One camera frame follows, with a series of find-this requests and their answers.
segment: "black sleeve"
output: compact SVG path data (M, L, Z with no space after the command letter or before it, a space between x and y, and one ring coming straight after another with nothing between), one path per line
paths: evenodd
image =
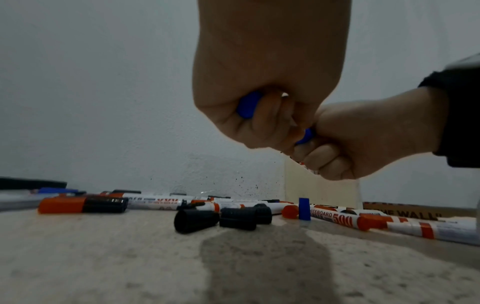
M480 67L451 68L434 72L419 87L444 90L448 117L440 148L451 167L480 168Z

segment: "tabletop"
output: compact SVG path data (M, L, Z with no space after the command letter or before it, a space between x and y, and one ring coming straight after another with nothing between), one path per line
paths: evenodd
M175 233L173 211L0 213L0 302L477 303L480 248L275 216Z

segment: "wrist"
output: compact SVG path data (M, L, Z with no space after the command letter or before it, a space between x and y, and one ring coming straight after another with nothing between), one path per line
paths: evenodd
M449 112L449 99L443 90L421 87L391 97L397 125L411 148L411 154L435 152Z

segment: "red stripe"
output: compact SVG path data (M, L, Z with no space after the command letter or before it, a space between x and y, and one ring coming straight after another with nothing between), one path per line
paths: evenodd
M430 226L430 224L420 223L420 228L421 228L421 235L424 238L435 239L434 230L432 229L432 226Z

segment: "person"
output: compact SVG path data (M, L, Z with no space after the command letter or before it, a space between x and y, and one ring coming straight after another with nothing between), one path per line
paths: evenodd
M193 98L228 137L279 150L329 180L358 179L427 152L450 166L480 167L469 134L479 128L480 56L397 96L319 108L340 79L349 0L198 0L198 7ZM239 99L254 90L263 97L254 117L242 119ZM317 136L295 145L309 127Z

